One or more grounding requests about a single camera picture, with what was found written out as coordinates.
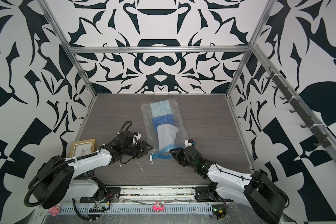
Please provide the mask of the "grey towel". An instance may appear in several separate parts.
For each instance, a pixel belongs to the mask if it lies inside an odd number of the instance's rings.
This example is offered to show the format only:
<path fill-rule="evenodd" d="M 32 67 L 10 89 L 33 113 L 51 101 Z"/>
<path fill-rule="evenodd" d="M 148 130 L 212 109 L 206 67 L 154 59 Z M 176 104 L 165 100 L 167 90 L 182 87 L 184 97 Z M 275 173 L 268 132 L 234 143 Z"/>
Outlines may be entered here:
<path fill-rule="evenodd" d="M 179 144 L 176 142 L 176 135 L 178 133 L 178 128 L 171 124 L 164 124 L 158 126 L 158 143 L 159 151 L 163 151 L 167 148 L 173 149 Z"/>

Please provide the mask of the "clear vacuum bag blue zip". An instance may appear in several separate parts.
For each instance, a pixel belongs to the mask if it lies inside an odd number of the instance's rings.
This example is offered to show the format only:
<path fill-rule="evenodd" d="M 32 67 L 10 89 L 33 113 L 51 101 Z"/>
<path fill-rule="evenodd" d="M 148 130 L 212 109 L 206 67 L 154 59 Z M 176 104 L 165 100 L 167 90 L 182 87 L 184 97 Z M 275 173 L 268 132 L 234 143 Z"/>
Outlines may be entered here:
<path fill-rule="evenodd" d="M 150 161 L 173 158 L 170 150 L 185 148 L 189 139 L 176 98 L 141 104 Z"/>

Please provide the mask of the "blue towel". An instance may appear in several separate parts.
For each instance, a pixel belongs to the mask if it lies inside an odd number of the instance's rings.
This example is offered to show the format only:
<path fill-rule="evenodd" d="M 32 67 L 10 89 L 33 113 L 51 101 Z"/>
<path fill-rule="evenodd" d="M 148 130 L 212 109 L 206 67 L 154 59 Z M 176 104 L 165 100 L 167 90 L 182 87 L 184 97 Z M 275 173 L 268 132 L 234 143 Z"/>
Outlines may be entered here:
<path fill-rule="evenodd" d="M 153 125 L 155 130 L 157 131 L 158 126 L 164 125 L 164 124 L 171 124 L 175 126 L 174 116 L 173 114 L 166 114 L 163 116 L 155 117 L 152 119 Z"/>

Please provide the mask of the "light teal towel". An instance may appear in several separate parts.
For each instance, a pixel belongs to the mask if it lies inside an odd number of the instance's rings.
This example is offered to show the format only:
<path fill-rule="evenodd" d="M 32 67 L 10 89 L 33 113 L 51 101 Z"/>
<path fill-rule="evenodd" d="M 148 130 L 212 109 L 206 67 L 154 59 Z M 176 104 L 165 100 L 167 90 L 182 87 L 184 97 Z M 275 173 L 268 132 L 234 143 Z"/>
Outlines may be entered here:
<path fill-rule="evenodd" d="M 170 102 L 168 100 L 151 103 L 150 108 L 153 118 L 173 113 L 170 106 Z"/>

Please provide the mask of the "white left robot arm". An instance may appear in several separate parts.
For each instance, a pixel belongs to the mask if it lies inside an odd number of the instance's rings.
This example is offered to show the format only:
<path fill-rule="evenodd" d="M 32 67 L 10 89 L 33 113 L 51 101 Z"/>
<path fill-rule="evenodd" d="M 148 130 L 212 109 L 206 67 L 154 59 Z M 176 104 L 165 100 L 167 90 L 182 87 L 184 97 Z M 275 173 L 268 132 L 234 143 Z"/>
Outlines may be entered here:
<path fill-rule="evenodd" d="M 66 159 L 54 156 L 30 182 L 24 205 L 40 205 L 50 209 L 66 199 L 85 197 L 101 201 L 105 185 L 96 177 L 82 180 L 77 177 L 87 171 L 112 165 L 125 155 L 139 159 L 151 149 L 153 146 L 142 141 L 139 133 L 125 130 L 93 153 Z"/>

